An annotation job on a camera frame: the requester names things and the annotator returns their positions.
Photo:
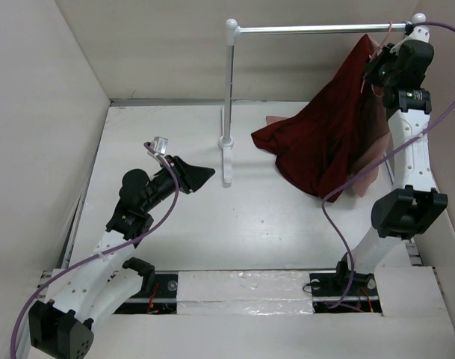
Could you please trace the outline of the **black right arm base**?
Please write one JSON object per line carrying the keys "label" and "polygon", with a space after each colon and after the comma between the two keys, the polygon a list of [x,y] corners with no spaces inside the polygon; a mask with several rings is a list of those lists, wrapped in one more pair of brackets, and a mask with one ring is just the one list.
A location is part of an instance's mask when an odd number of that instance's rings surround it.
{"label": "black right arm base", "polygon": [[303,291],[312,297],[314,313],[381,313],[380,296],[373,274],[353,274],[345,261],[335,269],[309,273]]}

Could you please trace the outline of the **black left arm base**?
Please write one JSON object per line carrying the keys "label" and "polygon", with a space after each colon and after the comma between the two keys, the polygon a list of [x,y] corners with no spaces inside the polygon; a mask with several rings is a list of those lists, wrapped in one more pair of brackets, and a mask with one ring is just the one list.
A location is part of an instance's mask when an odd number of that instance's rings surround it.
{"label": "black left arm base", "polygon": [[179,273],[156,271],[153,264],[131,258],[123,264],[142,278],[140,290],[126,300],[114,313],[123,315],[168,315],[177,313]]}

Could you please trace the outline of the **pink wire hanger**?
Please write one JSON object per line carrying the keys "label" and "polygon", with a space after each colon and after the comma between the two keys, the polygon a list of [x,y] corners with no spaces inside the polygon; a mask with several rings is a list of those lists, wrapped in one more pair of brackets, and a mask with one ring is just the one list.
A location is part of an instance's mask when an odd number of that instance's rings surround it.
{"label": "pink wire hanger", "polygon": [[[386,44],[386,41],[390,36],[392,27],[393,27],[393,23],[390,22],[386,35],[380,43],[376,43],[375,41],[371,40],[371,45],[373,45],[374,47],[373,47],[373,52],[369,55],[368,63],[371,63],[373,60],[375,60],[379,56],[379,54],[382,52],[383,46]],[[377,93],[376,87],[374,85],[370,85],[370,87],[371,87],[371,92],[375,97],[380,98],[382,96],[382,93]]]}

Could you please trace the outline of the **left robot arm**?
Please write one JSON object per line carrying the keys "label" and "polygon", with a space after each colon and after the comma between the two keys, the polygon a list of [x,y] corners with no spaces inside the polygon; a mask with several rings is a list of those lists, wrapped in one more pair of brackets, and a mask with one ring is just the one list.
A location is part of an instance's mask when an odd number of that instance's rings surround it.
{"label": "left robot arm", "polygon": [[178,156],[156,156],[159,172],[141,169],[122,179],[119,201],[93,250],[68,282],[47,302],[28,311],[31,345],[52,358],[84,358],[94,334],[128,298],[154,289],[154,265],[135,258],[134,250],[154,223],[150,212],[169,196],[199,190],[213,168],[189,165]]}

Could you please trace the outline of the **dark red t shirt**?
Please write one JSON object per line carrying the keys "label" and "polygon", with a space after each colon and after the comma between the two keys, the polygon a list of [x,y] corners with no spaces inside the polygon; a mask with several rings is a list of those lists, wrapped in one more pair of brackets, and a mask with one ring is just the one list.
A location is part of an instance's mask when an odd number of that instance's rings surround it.
{"label": "dark red t shirt", "polygon": [[363,35],[333,78],[293,117],[254,131],[254,145],[274,154],[278,172],[301,191],[325,198],[353,177],[352,164],[366,149],[363,77],[369,61]]}

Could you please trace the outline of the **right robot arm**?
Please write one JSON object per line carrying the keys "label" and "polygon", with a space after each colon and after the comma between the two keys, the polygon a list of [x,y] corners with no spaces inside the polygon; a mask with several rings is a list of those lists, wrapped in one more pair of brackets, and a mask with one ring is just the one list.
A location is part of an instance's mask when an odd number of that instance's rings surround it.
{"label": "right robot arm", "polygon": [[365,68],[366,79],[383,88],[382,103],[394,146],[394,182],[371,210],[371,228],[351,254],[338,262],[333,285],[350,294],[367,284],[375,268],[402,240],[424,233],[448,204],[430,170],[424,130],[432,111],[430,92],[421,84],[434,56],[433,46],[405,40],[385,46]]}

